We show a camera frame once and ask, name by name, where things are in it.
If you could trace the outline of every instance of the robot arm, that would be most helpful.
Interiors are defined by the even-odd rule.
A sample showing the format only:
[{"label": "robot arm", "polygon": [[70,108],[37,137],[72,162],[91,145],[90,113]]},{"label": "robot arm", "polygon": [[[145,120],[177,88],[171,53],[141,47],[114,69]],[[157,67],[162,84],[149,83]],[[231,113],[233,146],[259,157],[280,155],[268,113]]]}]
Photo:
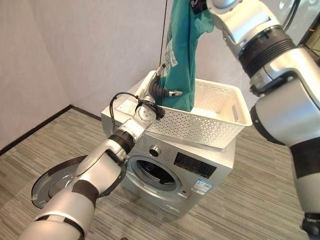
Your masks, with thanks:
[{"label": "robot arm", "polygon": [[320,68],[297,48],[259,0],[206,0],[223,39],[260,97],[250,114],[268,141],[286,145],[305,216],[302,228],[320,237]]},{"label": "robot arm", "polygon": [[19,240],[83,240],[97,198],[109,195],[126,173],[125,160],[144,131],[164,112],[146,95],[134,116],[94,149],[78,166],[72,183],[45,205]]}]

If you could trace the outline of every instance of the laundry basket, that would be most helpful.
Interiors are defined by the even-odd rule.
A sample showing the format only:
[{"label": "laundry basket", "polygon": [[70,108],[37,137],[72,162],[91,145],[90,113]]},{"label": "laundry basket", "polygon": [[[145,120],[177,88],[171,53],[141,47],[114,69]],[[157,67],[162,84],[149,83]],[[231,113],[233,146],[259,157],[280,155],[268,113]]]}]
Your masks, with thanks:
[{"label": "laundry basket", "polygon": [[191,112],[164,107],[164,117],[147,131],[224,149],[245,127],[252,125],[239,88],[196,79]]}]

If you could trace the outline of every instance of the silver washing machine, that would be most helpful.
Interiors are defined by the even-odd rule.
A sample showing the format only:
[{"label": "silver washing machine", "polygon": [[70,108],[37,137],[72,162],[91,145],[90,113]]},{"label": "silver washing machine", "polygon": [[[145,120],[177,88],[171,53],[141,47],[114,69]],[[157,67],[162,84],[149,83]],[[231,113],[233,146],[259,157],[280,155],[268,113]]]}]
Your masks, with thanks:
[{"label": "silver washing machine", "polygon": [[[131,117],[136,104],[134,99],[123,96],[113,106],[119,126]],[[101,113],[101,120],[104,132],[110,136],[109,106]],[[121,185],[181,217],[227,177],[234,165],[235,145],[234,139],[225,149],[219,149],[146,132],[129,153]]]}]

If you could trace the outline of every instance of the washing machine door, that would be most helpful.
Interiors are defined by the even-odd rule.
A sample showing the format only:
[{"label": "washing machine door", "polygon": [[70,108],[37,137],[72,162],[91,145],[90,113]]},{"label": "washing machine door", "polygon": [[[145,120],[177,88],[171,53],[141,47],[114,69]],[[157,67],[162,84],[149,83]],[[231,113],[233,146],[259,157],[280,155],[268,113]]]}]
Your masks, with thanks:
[{"label": "washing machine door", "polygon": [[32,203],[42,209],[55,194],[72,182],[77,167],[85,158],[86,155],[64,161],[42,174],[32,187]]},{"label": "washing machine door", "polygon": [[130,157],[127,176],[140,188],[154,190],[159,195],[175,194],[182,186],[181,181],[172,170],[142,155]]}]

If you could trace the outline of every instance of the white wall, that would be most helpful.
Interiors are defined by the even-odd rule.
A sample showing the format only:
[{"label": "white wall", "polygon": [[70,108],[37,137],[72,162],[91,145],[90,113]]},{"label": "white wall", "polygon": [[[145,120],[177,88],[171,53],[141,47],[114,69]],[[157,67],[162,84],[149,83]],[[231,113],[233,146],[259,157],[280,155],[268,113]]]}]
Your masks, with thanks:
[{"label": "white wall", "polygon": [[159,65],[164,0],[30,0],[71,104],[95,115]]},{"label": "white wall", "polygon": [[0,149],[69,105],[25,0],[0,1]]}]

